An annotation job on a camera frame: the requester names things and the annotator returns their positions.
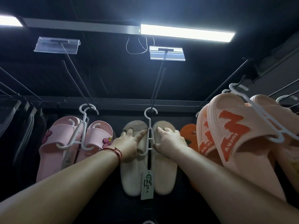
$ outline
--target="white wire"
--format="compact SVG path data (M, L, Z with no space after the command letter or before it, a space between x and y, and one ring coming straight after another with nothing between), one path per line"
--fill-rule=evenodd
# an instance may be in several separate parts
M145 53L147 50L148 50L148 46L147 46L147 48L145 49L144 47L143 47L143 45L141 44L141 42L140 42L140 40L139 40L139 38L138 38L138 41L139 41L139 43L140 43L140 45L142 46L142 48L145 50L144 52L140 52L140 53L130 53L129 51L128 51L128 42L129 42L129 40L130 40L130 36L129 36L129 38L128 38L128 41L127 41L127 44L126 44L126 50L127 50L127 52L129 53L129 54L142 54L142 53Z

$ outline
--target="slipper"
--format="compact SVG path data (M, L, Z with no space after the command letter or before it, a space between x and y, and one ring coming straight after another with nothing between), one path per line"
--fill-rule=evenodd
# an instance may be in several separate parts
M293 113L289 108L280 106L275 100L265 95L255 95L250 99L253 102L263 106L267 113L273 116L291 133L298 135L299 116ZM280 146L273 147L272 153L294 189L299 193L298 141L291 138L289 135L284 134L284 136L285 141Z
M129 122L123 130L133 129L133 136L147 128L147 124L140 120ZM147 148L147 136L139 142L137 149L140 153L145 153ZM128 196L139 196L141 194L142 172L147 170L147 155L137 157L129 163L121 163L121 183Z
M109 146L113 141L112 137L113 130L109 124L104 121L93 122L86 130L84 141L85 147L90 150L81 147L76 163L96 154L101 148Z
M68 145L78 126L80 127L79 132L81 132L83 124L80 124L79 118L66 116L54 122L46 132L42 145L39 148L40 163L36 182L60 171L66 156L69 158L68 162L70 165L74 163L79 144L74 144L69 149L60 149L56 144L58 143L61 146ZM75 141L80 141L81 136L82 134L78 133Z
M223 166L215 142L212 138L207 122L207 107L205 105L199 112L196 122L196 136L198 141L198 151L201 155Z
M173 132L175 127L166 121L158 121L152 127L154 130L155 143L161 143L161 137L157 132L157 127L162 129L170 128ZM176 183L176 170L178 165L169 158L158 153L154 149L151 152L151 167L155 176L154 189L157 194L169 194Z
M267 157L276 144L265 136L277 135L257 112L237 95L224 93L210 101L207 121L223 166L286 200Z
M188 147L198 152L195 124L187 124L183 126L180 130L180 135L185 138Z
M299 116L293 113L289 108L279 105L275 100L266 95L255 95L250 98L254 103L263 106L264 110L273 116L280 124L288 129L294 135L299 135ZM285 141L283 145L299 147L299 141L284 134Z

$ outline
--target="bracelet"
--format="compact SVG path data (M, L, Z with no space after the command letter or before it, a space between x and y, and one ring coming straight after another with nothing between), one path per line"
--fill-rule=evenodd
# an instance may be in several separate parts
M123 154L121 153L121 151L119 149L117 149L117 147L114 147L114 148L101 148L101 150L108 150L108 151L111 151L111 152L114 152L117 156L118 156L118 159L119 159L119 163L121 163L121 159L123 157Z

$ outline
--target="price tag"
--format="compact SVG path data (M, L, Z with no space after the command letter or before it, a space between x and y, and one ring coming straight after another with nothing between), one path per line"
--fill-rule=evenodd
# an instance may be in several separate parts
M142 172L141 200L154 198L154 172L147 170Z

